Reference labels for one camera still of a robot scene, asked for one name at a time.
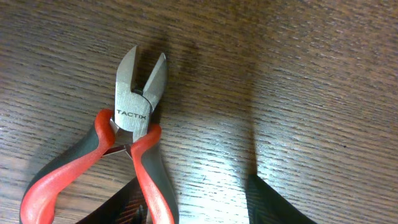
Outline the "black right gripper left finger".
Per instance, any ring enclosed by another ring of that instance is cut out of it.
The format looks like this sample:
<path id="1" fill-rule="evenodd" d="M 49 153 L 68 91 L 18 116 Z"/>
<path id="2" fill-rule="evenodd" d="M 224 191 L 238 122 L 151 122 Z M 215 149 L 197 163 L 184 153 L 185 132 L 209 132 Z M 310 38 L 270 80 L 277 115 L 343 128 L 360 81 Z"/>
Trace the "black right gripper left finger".
<path id="1" fill-rule="evenodd" d="M 76 224 L 141 224 L 146 222 L 146 217 L 147 204 L 138 180 L 134 178 Z"/>

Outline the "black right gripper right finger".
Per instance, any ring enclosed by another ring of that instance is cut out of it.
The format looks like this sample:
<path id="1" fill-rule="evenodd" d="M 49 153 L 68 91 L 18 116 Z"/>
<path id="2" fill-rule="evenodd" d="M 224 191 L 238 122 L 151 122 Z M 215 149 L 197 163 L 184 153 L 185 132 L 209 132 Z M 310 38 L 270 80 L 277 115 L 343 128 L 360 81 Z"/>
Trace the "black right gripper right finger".
<path id="1" fill-rule="evenodd" d="M 248 175 L 247 208 L 250 224 L 316 224 L 256 174 Z"/>

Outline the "red black diagonal cutters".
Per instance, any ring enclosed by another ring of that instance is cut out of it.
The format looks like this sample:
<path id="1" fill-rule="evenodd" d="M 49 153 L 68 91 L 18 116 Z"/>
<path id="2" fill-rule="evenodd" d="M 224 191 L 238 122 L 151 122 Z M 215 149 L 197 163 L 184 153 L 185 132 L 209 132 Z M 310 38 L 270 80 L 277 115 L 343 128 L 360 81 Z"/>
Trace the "red black diagonal cutters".
<path id="1" fill-rule="evenodd" d="M 175 194 L 160 157 L 162 129 L 150 121 L 167 83 L 167 59 L 160 55 L 142 90 L 134 84 L 136 60 L 133 47 L 119 64 L 114 109 L 101 110 L 87 134 L 31 180 L 22 198 L 20 223 L 52 223 L 59 193 L 102 157 L 121 151 L 132 159 L 147 204 L 145 223 L 179 223 Z"/>

